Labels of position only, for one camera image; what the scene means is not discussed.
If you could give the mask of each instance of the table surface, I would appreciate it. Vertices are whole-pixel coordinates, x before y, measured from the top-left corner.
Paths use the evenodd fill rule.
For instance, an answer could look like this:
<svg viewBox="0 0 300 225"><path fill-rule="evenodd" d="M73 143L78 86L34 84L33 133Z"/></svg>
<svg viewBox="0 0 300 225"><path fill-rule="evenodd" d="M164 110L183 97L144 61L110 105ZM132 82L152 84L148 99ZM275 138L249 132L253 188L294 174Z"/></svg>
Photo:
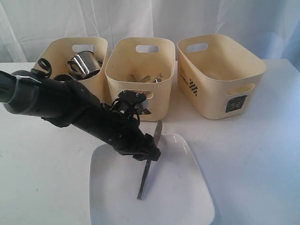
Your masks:
<svg viewBox="0 0 300 225"><path fill-rule="evenodd" d="M189 144L216 225L300 223L300 74L287 60L265 62L248 110L221 120L200 116L173 81L163 133ZM0 63L0 70L33 65ZM90 158L104 143L4 107L0 121L0 224L89 224ZM142 122L141 129L152 134L155 126Z"/></svg>

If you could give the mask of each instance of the sticker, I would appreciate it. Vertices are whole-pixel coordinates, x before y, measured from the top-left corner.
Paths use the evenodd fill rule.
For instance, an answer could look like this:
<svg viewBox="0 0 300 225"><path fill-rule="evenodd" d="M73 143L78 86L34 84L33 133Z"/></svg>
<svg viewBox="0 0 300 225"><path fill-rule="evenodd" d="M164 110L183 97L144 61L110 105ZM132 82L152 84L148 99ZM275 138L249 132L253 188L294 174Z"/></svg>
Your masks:
<svg viewBox="0 0 300 225"><path fill-rule="evenodd" d="M198 87L197 85L192 81L192 79L189 79L189 88L191 91L197 96Z"/></svg>
<svg viewBox="0 0 300 225"><path fill-rule="evenodd" d="M188 84L188 79L187 76L183 70L183 68L180 67L180 77L183 79L184 83L187 85Z"/></svg>
<svg viewBox="0 0 300 225"><path fill-rule="evenodd" d="M150 115L152 114L148 109L136 109L137 114L139 115Z"/></svg>
<svg viewBox="0 0 300 225"><path fill-rule="evenodd" d="M230 99L227 103L226 113L241 109L246 100L246 97L247 97L247 95L240 96L240 97L234 97L234 98Z"/></svg>

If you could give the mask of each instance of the white backdrop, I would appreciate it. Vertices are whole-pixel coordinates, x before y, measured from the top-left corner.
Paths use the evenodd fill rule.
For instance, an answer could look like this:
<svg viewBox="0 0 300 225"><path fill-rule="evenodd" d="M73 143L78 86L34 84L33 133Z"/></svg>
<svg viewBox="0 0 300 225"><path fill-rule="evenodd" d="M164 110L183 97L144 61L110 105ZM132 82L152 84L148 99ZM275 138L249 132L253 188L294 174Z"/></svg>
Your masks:
<svg viewBox="0 0 300 225"><path fill-rule="evenodd" d="M54 40L221 33L300 70L300 0L0 0L0 62L34 62Z"/></svg>

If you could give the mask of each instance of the checkered pattern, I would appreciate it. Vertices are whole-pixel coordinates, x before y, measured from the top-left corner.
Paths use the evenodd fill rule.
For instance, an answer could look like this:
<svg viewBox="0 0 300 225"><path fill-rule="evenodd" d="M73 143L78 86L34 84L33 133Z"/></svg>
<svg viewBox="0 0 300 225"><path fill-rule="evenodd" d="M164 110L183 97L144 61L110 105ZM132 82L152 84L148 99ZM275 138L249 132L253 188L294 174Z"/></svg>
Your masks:
<svg viewBox="0 0 300 225"><path fill-rule="evenodd" d="M189 79L189 88L197 96L198 87L196 86L196 84L194 84L194 82L192 81L192 79Z"/></svg>

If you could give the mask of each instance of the white plate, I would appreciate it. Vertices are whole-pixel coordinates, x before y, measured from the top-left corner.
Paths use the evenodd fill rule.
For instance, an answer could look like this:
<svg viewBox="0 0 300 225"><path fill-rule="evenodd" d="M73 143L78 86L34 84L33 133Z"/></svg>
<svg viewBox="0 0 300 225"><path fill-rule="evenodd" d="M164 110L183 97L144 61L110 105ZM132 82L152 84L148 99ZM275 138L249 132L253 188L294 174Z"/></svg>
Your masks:
<svg viewBox="0 0 300 225"><path fill-rule="evenodd" d="M109 145L97 148L90 165L92 225L209 225L211 196L188 144L162 135L162 154L152 162L142 200L136 199L146 161L121 156Z"/></svg>

